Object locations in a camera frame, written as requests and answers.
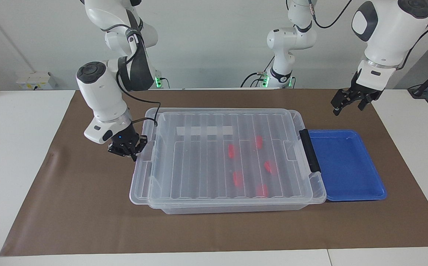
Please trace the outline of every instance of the green indicator light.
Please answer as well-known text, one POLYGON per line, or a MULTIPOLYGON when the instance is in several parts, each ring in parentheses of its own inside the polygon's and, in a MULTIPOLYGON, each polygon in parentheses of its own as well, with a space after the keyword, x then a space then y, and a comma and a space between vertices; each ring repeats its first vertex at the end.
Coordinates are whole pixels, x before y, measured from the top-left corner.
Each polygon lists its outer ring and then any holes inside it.
POLYGON ((263 79, 263 84, 262 84, 264 88, 267 88, 267 87, 268 87, 268 81, 270 81, 270 77, 266 76, 266 77, 263 79))
POLYGON ((161 88, 162 87, 162 82, 160 81, 159 77, 155 77, 155 82, 156 82, 156 87, 157 88, 161 88))

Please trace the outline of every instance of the red object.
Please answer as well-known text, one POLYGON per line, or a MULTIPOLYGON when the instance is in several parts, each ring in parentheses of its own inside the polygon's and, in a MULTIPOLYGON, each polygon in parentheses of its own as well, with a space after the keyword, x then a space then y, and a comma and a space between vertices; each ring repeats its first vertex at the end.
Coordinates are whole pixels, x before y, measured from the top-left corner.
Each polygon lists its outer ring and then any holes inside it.
POLYGON ((258 197, 268 197, 268 187, 266 185, 259 185, 257 187, 258 197))
POLYGON ((278 173, 276 165, 270 161, 266 161, 265 164, 263 164, 263 167, 265 167, 265 170, 272 175, 276 175, 278 173))
POLYGON ((257 147, 257 149, 261 149, 263 148, 263 138, 262 136, 256 136, 255 137, 255 146, 257 147))
POLYGON ((235 148, 234 145, 229 144, 229 158, 233 159, 235 157, 235 148))
POLYGON ((239 172, 234 172, 233 174, 234 185, 236 187, 243 187, 243 175, 239 172))

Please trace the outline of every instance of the plastic container lid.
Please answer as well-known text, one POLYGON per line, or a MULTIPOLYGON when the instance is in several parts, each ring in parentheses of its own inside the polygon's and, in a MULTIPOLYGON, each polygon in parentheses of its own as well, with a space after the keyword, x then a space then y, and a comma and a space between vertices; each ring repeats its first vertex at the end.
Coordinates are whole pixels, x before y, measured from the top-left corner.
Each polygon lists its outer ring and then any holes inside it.
POLYGON ((148 144, 133 176, 135 204, 238 207, 309 204, 313 194, 325 197, 320 175, 313 193, 290 111, 161 108, 157 120, 156 128, 144 123, 148 144))
POLYGON ((360 135, 353 130, 309 131, 331 201, 382 200, 386 189, 360 135))

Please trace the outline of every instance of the white table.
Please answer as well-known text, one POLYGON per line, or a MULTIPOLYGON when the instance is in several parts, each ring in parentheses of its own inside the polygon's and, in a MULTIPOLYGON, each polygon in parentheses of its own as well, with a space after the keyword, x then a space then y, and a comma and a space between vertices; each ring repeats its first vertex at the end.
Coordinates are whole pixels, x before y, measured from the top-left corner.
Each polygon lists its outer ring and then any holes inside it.
MULTIPOLYGON (((0 92, 0 249, 45 158, 74 91, 0 92)), ((407 91, 374 102, 428 199, 428 104, 407 91)), ((0 265, 428 265, 428 248, 292 250, 0 258, 0 265)))

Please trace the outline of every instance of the blue tray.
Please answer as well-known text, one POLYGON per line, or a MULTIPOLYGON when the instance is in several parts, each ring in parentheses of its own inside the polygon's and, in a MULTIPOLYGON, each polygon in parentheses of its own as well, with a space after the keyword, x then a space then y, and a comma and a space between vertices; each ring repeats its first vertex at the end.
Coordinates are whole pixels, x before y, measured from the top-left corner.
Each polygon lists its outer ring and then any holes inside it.
POLYGON ((330 201, 383 200, 385 187, 360 135, 353 130, 310 130, 330 201))

